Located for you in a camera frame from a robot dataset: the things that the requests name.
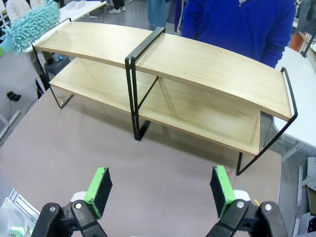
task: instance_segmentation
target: white table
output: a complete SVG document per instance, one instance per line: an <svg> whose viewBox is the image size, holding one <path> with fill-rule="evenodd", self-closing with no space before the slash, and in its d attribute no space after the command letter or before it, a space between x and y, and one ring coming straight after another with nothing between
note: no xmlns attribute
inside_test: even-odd
<svg viewBox="0 0 316 237"><path fill-rule="evenodd" d="M311 49L312 49L312 51L314 51L316 53L316 44L312 43L311 44Z"/></svg>
<svg viewBox="0 0 316 237"><path fill-rule="evenodd" d="M90 12L94 11L95 9L98 9L99 7L102 7L106 4L107 2L100 2L100 1L86 1L85 2L85 6L79 9L76 8L72 8L70 10L67 9L67 6L64 6L63 8L60 9L60 20L59 22L62 22L68 18L71 18L72 21L76 21L79 18L89 14ZM38 41L34 42L34 44L39 43L40 41L50 37L54 32L56 32L56 30L58 30L60 27L64 26L65 24L67 24L68 21L66 21L65 23L62 23L56 27L54 27L53 29L51 29L50 31L48 31L47 33L45 33ZM31 52L33 50L32 47L29 47L28 49L26 49L24 52L28 53Z"/></svg>
<svg viewBox="0 0 316 237"><path fill-rule="evenodd" d="M276 69L280 70L282 67L287 69L298 111L298 117L284 132L284 135L297 140L298 143L282 156L284 161L298 151L302 144L316 148L316 75L309 60L288 47L285 48ZM276 117L273 122L277 131L286 124Z"/></svg>

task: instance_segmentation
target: black metal shelf leg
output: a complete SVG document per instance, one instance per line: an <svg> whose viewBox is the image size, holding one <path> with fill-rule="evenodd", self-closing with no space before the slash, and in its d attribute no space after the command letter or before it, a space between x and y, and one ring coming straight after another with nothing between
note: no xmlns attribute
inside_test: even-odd
<svg viewBox="0 0 316 237"><path fill-rule="evenodd" d="M315 39L315 37L316 37L316 28L315 28L315 30L314 30L314 32L313 32L313 35L312 35L310 41L309 41L308 44L307 44L306 49L305 49L304 51L301 51L301 55L302 55L304 58L307 57L307 52L308 52L308 50L310 49L310 47L311 47L311 45L312 45L313 40Z"/></svg>
<svg viewBox="0 0 316 237"><path fill-rule="evenodd" d="M50 89L51 93L53 94L53 96L54 96L54 98L55 98L55 101L56 101L56 103L57 103L57 105L58 105L58 107L59 107L60 109L62 109L63 107L65 107L65 105L71 100L71 98L74 97L74 94L70 94L70 96L68 97L68 99L67 99L62 105L60 105L59 102L58 102L58 100L57 100L57 98L56 98L56 95L55 95L53 89L51 88L51 86L49 87L49 89Z"/></svg>
<svg viewBox="0 0 316 237"><path fill-rule="evenodd" d="M138 110L144 100L146 99L148 93L153 88L154 84L158 80L158 77L149 88L144 98L141 100L140 104L138 104L138 96L137 96L137 79L136 79L136 60L146 51L146 49L162 34L165 32L165 28L158 27L156 28L148 37L146 37L126 58L125 58L125 69L126 69L126 77L127 77L127 86L128 86L128 94L129 94L129 103L131 109L132 123L133 123L133 131L134 138L137 141L140 141L145 134L147 128L150 125L150 121L146 120L142 127L139 126L139 114Z"/></svg>
<svg viewBox="0 0 316 237"><path fill-rule="evenodd" d="M288 73L286 68L282 68L281 72L285 74L286 77L286 81L288 84L288 88L290 91L290 95L291 95L291 99L292 99L292 104L293 104L293 110L294 110L294 115L292 116L292 118L290 118L290 120L286 123L286 125L277 133L277 135L267 144L267 146L265 146L261 152L255 156L254 159L251 160L251 162L249 162L242 170L240 170L240 164L241 164L241 159L242 159L242 155L240 156L239 154L239 159L238 159L238 164L237 164L237 171L236 171L236 175L241 175L246 169L248 169L260 156L262 156L262 154L264 152L266 152L267 149L270 148L270 146L272 146L272 144L287 130L287 128L295 121L295 119L298 116L298 112L297 112L297 107L296 107L296 102L295 102L295 98L294 98L294 94L293 94L293 89L292 89L292 85L290 82L290 79L288 77Z"/></svg>

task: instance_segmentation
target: blue jacket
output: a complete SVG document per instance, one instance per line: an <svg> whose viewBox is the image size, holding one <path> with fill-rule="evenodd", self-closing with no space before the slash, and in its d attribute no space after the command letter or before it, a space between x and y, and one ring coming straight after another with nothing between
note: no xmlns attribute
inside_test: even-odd
<svg viewBox="0 0 316 237"><path fill-rule="evenodd" d="M275 67L290 41L294 0L189 0L182 36Z"/></svg>

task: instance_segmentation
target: jeans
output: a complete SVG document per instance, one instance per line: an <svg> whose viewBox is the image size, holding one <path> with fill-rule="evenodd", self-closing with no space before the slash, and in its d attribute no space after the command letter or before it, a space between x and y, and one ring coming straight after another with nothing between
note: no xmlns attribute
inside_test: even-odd
<svg viewBox="0 0 316 237"><path fill-rule="evenodd" d="M43 52L43 56L44 56L45 61L47 61L48 59L51 58L50 55L51 54L48 53L48 52ZM34 67L35 71L38 73L38 75L42 75L43 72L41 70L41 67L40 67L40 65L39 65L39 63L38 63L38 61L36 59L36 56L35 56L33 50L28 53L28 57L30 58L30 61L33 64L33 67Z"/></svg>
<svg viewBox="0 0 316 237"><path fill-rule="evenodd" d="M114 4L114 8L115 8L116 10L118 10L119 7L125 6L124 0L113 0L113 4Z"/></svg>

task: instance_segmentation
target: wooden shelf board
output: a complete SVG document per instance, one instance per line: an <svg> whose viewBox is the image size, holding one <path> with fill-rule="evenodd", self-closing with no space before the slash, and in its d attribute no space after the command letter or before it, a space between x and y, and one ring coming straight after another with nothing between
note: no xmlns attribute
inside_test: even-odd
<svg viewBox="0 0 316 237"><path fill-rule="evenodd" d="M36 49L124 68L125 57L150 33L125 26L70 22ZM136 69L225 95L283 120L292 117L281 72L206 43L162 34L139 59Z"/></svg>
<svg viewBox="0 0 316 237"><path fill-rule="evenodd" d="M35 48L125 68L126 56L151 32L127 26L70 22Z"/></svg>
<svg viewBox="0 0 316 237"><path fill-rule="evenodd" d="M141 100L156 77L137 72L137 79ZM130 113L126 72L121 68L75 58L50 81L50 84Z"/></svg>
<svg viewBox="0 0 316 237"><path fill-rule="evenodd" d="M136 69L211 89L286 121L292 117L280 71L213 45L162 34Z"/></svg>
<svg viewBox="0 0 316 237"><path fill-rule="evenodd" d="M260 111L168 79L159 79L140 117L248 154L259 153Z"/></svg>

